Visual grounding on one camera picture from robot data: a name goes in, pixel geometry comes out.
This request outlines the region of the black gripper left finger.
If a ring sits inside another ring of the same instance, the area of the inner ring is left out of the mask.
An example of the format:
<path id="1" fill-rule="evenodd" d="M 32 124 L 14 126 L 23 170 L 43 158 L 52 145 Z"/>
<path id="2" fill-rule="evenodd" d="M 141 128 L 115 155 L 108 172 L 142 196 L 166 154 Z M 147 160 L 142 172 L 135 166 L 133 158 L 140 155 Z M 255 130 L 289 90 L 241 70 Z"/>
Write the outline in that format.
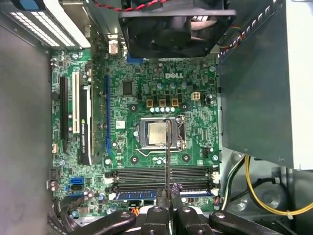
<path id="1" fill-rule="evenodd" d="M 157 194 L 157 205 L 145 206 L 136 216 L 116 211 L 78 229 L 79 235 L 167 235 L 169 233 L 170 188 Z"/>

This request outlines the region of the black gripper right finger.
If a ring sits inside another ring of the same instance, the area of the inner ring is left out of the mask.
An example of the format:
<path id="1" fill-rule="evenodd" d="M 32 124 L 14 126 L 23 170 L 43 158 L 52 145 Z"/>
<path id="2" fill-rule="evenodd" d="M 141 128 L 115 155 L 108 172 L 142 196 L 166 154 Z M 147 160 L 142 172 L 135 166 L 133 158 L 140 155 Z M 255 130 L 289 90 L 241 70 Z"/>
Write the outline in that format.
<path id="1" fill-rule="evenodd" d="M 205 222 L 200 210 L 182 204 L 182 186 L 174 183 L 170 189 L 174 206 L 174 228 L 177 235 L 276 235 L 277 231 L 228 212 L 212 212 Z"/>

